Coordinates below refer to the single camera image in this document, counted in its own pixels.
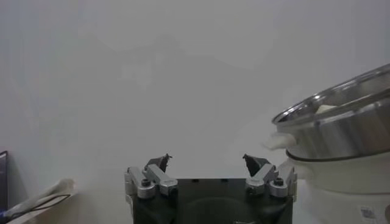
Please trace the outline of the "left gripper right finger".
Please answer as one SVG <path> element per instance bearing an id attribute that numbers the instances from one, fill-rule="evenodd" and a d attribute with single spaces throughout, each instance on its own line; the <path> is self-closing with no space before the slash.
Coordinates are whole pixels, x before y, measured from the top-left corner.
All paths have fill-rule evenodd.
<path id="1" fill-rule="evenodd" d="M 259 196 L 268 191 L 275 198 L 297 197 L 297 173 L 294 167 L 276 167 L 265 158 L 248 154 L 243 159 L 249 171 L 249 177 L 245 180 L 248 195 Z"/>

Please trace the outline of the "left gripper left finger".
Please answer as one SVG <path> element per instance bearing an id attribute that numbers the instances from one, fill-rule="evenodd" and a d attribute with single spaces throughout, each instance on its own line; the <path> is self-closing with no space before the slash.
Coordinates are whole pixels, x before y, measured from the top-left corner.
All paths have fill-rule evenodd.
<path id="1" fill-rule="evenodd" d="M 142 169 L 136 166 L 128 167 L 124 172 L 126 195 L 149 200 L 159 192 L 164 197 L 176 198 L 179 182 L 166 173 L 171 158 L 171 155 L 165 154 L 150 159 Z"/>

